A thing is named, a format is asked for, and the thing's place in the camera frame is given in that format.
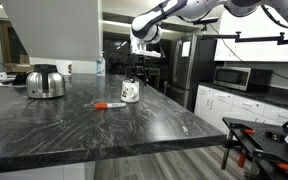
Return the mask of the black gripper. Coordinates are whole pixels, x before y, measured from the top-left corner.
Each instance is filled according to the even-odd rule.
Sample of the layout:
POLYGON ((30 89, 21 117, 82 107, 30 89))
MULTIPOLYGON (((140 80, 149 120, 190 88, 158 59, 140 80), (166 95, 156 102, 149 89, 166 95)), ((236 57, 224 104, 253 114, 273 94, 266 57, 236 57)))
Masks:
POLYGON ((143 82, 147 84, 148 68, 145 64, 145 57, 143 55, 130 55, 128 57, 126 74, 131 83, 135 82, 134 76, 143 76, 143 82))

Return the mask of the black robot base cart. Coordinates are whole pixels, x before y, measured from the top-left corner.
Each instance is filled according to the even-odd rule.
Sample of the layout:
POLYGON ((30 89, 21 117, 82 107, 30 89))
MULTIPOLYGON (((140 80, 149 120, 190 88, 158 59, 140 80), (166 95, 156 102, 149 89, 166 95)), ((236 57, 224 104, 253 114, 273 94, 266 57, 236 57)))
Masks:
POLYGON ((252 160, 246 180, 288 180, 288 121, 283 125, 272 125, 223 117, 229 129, 223 142, 225 148, 221 169, 226 168, 228 155, 234 147, 241 148, 238 161, 244 167, 247 158, 252 160))

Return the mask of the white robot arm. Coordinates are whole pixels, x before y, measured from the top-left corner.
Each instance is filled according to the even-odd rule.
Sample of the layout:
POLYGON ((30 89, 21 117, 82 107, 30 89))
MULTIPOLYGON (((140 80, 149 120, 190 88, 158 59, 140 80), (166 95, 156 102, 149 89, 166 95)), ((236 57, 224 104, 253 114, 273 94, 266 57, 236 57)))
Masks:
POLYGON ((147 44, 161 40, 160 24, 169 17, 178 17, 186 23, 200 23, 214 9, 222 8, 236 18, 253 14, 259 7, 273 8, 288 23, 288 0, 164 0, 151 10, 136 16, 130 27, 131 53, 161 57, 160 53, 147 51, 147 44))

